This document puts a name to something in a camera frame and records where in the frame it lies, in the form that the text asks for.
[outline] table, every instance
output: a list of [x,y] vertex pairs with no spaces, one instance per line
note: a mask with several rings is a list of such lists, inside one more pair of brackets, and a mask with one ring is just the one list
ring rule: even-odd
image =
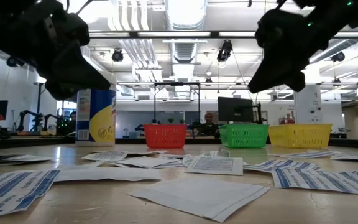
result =
[[[117,151],[147,151],[146,145],[117,145]],[[174,149],[170,154],[192,154],[216,151],[219,145],[186,145],[184,149]],[[111,150],[106,147],[75,147],[74,145],[37,146],[2,149],[5,153],[24,153],[35,156],[49,156],[55,162],[29,164],[24,166],[0,167],[1,172],[24,169],[52,169],[60,164],[80,165],[81,157],[90,152]],[[358,149],[330,147],[331,151],[358,154]],[[267,153],[297,153],[302,149],[285,149],[266,146],[265,149],[232,150],[232,156],[243,157],[250,164],[268,159],[281,159]],[[332,161],[325,158],[299,159],[315,162],[322,170],[357,170],[358,162]],[[203,176],[231,182],[257,184],[270,187],[270,190],[245,207],[233,213],[225,223],[351,223],[358,224],[358,195],[306,189],[276,189],[271,174],[245,172],[243,176],[186,174],[184,167],[161,169],[163,180],[178,177]],[[0,224],[59,224],[59,223],[217,223],[196,215],[157,205],[126,195],[139,187],[155,181],[123,182],[114,180],[62,182],[53,184],[43,198],[37,199],[25,212],[17,212],[0,217]]]

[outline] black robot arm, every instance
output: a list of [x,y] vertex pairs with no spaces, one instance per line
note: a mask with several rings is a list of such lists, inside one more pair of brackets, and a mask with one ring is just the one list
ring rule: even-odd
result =
[[82,56],[80,46],[89,42],[88,25],[57,0],[0,0],[0,50],[9,61],[36,68],[57,100],[84,88],[110,87]]
[[278,0],[278,7],[258,22],[255,38],[264,48],[264,57],[249,83],[252,93],[278,85],[302,90],[301,71],[309,58],[327,49],[329,40],[346,25],[358,27],[358,0],[294,0],[300,9],[314,7],[306,17],[280,10],[284,2]]
[[24,117],[27,115],[27,114],[31,114],[32,116],[34,116],[35,118],[35,120],[36,120],[36,122],[40,119],[40,118],[42,118],[42,114],[37,114],[37,113],[34,113],[34,112],[31,112],[31,111],[29,111],[29,110],[25,110],[25,111],[22,111],[22,112],[20,112],[20,123],[19,123],[19,127],[17,127],[17,130],[18,131],[23,131],[24,130],[24,126],[23,126],[23,123],[24,123]]
[[56,118],[56,120],[59,119],[58,116],[52,115],[52,114],[47,114],[44,116],[44,128],[42,128],[43,131],[48,131],[48,119],[49,117],[53,117]]

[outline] plastic basket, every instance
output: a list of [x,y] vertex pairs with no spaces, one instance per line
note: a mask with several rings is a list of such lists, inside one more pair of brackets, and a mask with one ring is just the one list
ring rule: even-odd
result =
[[187,125],[145,124],[146,143],[152,149],[179,149],[185,145]]
[[260,148],[266,145],[268,125],[227,124],[219,127],[222,145],[230,148]]
[[289,148],[327,147],[332,124],[284,124],[268,129],[274,146]]

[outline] green basket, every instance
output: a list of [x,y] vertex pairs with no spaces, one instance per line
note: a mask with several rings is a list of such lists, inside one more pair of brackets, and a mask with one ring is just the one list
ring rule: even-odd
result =
[[226,124],[219,127],[222,145],[230,148],[265,147],[268,125]]

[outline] blue canister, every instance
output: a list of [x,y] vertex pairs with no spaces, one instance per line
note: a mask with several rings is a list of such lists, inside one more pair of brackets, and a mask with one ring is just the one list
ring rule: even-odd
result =
[[116,142],[116,80],[112,73],[101,72],[110,81],[109,90],[80,90],[77,94],[75,144],[77,146],[114,146]]

